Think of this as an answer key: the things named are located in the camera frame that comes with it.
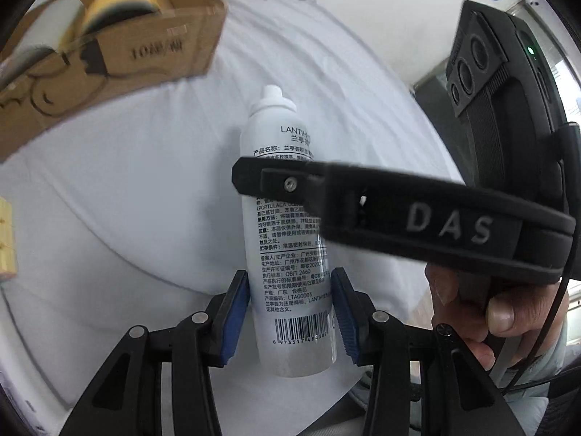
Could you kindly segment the person's right hand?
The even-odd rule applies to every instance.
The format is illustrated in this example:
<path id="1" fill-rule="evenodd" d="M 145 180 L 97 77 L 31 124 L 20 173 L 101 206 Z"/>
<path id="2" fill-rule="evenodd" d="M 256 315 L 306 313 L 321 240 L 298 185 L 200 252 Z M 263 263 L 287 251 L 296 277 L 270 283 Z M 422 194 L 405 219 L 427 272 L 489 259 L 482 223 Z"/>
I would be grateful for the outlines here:
<path id="1" fill-rule="evenodd" d="M 484 339 L 489 335 L 502 339 L 519 336 L 521 342 L 511 360 L 513 365 L 519 363 L 533 348 L 559 289 L 558 284 L 516 289 L 494 296 L 487 309 L 480 310 L 458 297 L 455 271 L 428 264 L 424 272 L 432 297 L 433 326 L 452 326 L 487 370 L 495 357 Z"/>

